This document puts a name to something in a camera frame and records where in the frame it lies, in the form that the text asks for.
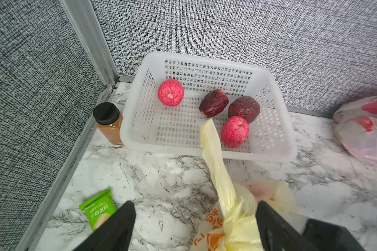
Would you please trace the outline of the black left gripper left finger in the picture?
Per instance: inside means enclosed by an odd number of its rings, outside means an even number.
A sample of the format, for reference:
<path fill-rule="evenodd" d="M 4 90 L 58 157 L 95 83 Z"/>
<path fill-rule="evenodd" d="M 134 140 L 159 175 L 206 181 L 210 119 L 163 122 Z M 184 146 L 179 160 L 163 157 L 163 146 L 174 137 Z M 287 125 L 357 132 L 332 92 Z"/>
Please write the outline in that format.
<path fill-rule="evenodd" d="M 76 251 L 127 251 L 136 220 L 135 205 L 125 202 Z"/>

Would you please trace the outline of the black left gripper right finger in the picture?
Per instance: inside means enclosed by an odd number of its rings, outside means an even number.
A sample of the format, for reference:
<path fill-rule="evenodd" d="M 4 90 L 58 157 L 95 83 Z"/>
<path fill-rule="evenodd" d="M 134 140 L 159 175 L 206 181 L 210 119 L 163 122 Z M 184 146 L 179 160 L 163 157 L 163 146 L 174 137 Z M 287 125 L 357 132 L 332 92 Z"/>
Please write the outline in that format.
<path fill-rule="evenodd" d="M 266 251 L 363 251 L 347 228 L 289 213 L 283 217 L 267 202 L 258 203 L 256 220 Z"/>

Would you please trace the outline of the pink wrinkled fruit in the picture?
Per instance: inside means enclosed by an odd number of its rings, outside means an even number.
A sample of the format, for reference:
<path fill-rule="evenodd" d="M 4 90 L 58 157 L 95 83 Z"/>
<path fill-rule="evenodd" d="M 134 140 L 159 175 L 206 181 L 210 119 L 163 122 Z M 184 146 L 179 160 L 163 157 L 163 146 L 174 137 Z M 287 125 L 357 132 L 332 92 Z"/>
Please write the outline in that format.
<path fill-rule="evenodd" d="M 158 98 L 166 106 L 178 106 L 184 97 L 183 85 L 175 79 L 167 79 L 158 89 Z"/>
<path fill-rule="evenodd" d="M 222 142 L 230 148 L 241 146 L 250 131 L 249 123 L 241 116 L 230 117 L 221 130 Z"/>

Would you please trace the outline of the dark purple fruit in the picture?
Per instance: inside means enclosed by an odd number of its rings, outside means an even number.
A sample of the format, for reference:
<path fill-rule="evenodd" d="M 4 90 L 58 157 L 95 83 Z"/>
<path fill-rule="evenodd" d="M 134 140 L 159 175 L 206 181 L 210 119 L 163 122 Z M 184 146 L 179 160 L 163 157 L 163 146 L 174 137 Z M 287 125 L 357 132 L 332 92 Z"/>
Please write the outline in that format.
<path fill-rule="evenodd" d="M 228 105 L 227 95 L 219 89 L 208 93 L 200 103 L 199 110 L 206 118 L 212 118 L 220 114 Z"/>
<path fill-rule="evenodd" d="M 228 117 L 240 116 L 251 124 L 259 116 L 260 110 L 260 105 L 254 98 L 242 96 L 230 104 Z"/>

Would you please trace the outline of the yellow plastic bag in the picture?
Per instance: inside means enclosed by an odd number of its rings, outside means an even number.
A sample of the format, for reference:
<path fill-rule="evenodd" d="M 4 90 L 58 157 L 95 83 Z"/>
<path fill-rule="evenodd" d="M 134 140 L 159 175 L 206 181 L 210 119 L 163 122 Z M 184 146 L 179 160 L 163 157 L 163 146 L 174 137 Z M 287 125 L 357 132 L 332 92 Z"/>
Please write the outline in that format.
<path fill-rule="evenodd" d="M 201 223 L 192 251 L 261 251 L 256 221 L 258 202 L 266 201 L 281 216 L 298 207 L 284 181 L 233 182 L 222 158 L 221 141 L 211 119 L 201 125 L 201 148 L 218 202 Z"/>

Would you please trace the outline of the pink plastic bag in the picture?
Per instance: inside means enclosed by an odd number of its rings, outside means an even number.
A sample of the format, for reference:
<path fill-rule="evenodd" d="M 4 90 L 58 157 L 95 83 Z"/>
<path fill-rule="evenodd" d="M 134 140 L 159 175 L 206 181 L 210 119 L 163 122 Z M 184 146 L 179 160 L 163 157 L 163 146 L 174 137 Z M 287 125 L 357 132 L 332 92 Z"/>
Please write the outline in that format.
<path fill-rule="evenodd" d="M 354 158 L 377 167 L 377 96 L 342 105 L 333 122 L 337 141 Z"/>

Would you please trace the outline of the green snack packet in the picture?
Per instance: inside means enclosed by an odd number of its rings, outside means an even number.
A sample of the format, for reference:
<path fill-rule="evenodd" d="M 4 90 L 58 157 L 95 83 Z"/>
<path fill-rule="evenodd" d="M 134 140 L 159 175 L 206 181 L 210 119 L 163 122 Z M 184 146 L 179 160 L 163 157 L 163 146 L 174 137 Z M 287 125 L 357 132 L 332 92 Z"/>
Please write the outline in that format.
<path fill-rule="evenodd" d="M 79 209 L 85 212 L 92 231 L 96 231 L 117 211 L 112 200 L 111 188 L 107 188 L 80 204 Z"/>

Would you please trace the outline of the spice jar black lid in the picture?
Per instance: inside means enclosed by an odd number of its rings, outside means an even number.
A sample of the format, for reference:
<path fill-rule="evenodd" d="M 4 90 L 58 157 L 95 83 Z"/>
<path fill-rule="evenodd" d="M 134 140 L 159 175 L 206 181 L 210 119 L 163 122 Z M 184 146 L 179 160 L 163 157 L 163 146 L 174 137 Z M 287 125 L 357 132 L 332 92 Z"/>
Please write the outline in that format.
<path fill-rule="evenodd" d="M 111 144 L 123 145 L 120 138 L 123 115 L 113 103 L 103 102 L 98 104 L 93 110 L 93 117 L 98 123 L 99 130 Z"/>

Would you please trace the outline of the white plastic basket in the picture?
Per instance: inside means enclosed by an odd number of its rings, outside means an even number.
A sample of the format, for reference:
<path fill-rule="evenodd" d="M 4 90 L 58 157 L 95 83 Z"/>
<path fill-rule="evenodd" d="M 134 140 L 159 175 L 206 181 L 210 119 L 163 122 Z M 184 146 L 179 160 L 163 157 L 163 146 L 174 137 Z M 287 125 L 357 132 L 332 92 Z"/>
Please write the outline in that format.
<path fill-rule="evenodd" d="M 178 80 L 184 97 L 176 107 L 162 104 L 158 89 Z M 220 89 L 233 102 L 250 96 L 261 111 L 238 148 L 222 146 L 226 159 L 291 162 L 297 146 L 290 114 L 272 73 L 259 66 L 201 56 L 151 52 L 139 66 L 123 110 L 120 137 L 128 148 L 177 155 L 202 154 L 199 110 L 202 99 Z"/>

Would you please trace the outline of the aluminium frame rail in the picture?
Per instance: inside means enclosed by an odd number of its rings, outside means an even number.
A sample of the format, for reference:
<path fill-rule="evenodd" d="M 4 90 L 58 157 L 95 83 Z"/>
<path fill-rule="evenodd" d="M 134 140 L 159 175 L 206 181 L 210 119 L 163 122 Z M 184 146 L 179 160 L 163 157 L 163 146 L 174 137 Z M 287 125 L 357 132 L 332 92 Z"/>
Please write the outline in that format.
<path fill-rule="evenodd" d="M 110 53 L 103 31 L 95 14 L 91 1 L 61 1 L 65 13 L 71 22 L 79 41 L 89 56 L 102 83 L 106 88 L 97 98 L 97 104 L 105 102 L 111 96 L 119 74 Z M 96 122 L 91 116 L 77 138 L 72 151 L 60 169 L 53 185 L 26 229 L 16 247 L 18 251 L 33 251 L 52 217 L 70 179 L 85 153 L 94 133 Z"/>

